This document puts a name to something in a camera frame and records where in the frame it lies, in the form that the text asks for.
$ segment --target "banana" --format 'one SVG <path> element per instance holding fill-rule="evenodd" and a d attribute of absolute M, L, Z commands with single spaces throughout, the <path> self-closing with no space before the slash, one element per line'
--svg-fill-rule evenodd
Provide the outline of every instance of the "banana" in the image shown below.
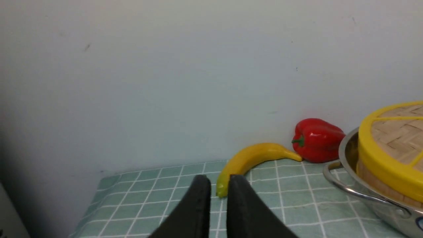
<path fill-rule="evenodd" d="M 298 162 L 301 156 L 276 143 L 255 144 L 239 151 L 223 168 L 216 183 L 216 196 L 222 198 L 228 195 L 229 176 L 231 174 L 245 174 L 254 166 L 282 158 L 289 158 Z"/>

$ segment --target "bamboo steamer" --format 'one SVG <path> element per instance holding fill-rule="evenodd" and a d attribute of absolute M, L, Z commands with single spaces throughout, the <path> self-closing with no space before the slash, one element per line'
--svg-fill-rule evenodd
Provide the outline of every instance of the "bamboo steamer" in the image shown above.
<path fill-rule="evenodd" d="M 423 101 L 382 108 L 358 133 L 357 175 L 381 194 L 423 208 Z"/>

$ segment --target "green checkered tablecloth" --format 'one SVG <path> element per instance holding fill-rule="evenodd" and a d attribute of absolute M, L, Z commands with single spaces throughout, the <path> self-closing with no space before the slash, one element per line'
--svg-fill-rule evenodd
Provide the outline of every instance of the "green checkered tablecloth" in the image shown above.
<path fill-rule="evenodd" d="M 216 183 L 227 161 L 128 172 L 101 180 L 72 238 L 141 238 L 166 219 L 196 174 Z M 300 238 L 405 238 L 363 203 L 333 188 L 324 164 L 289 159 L 262 163 L 246 174 L 254 190 Z M 343 171 L 335 175 L 346 184 Z M 212 185 L 210 237 L 226 237 L 226 199 Z"/>

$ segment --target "toy pepper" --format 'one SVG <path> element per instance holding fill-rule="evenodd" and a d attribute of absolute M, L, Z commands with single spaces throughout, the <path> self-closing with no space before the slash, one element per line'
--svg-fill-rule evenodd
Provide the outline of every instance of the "toy pepper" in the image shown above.
<path fill-rule="evenodd" d="M 294 150 L 305 160 L 323 163 L 338 158 L 338 148 L 344 132 L 322 119 L 308 118 L 295 127 Z"/>

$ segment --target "stainless steel pot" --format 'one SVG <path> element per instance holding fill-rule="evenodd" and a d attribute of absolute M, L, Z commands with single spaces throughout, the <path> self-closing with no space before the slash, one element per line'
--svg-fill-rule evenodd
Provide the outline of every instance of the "stainless steel pot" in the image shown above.
<path fill-rule="evenodd" d="M 356 174 L 358 161 L 358 128 L 350 132 L 339 146 L 339 160 L 327 164 L 324 177 L 336 188 L 361 200 L 380 219 L 411 238 L 423 237 L 423 209 L 396 201 L 381 195 Z M 331 170 L 344 168 L 354 179 L 353 186 L 347 186 L 336 179 Z"/>

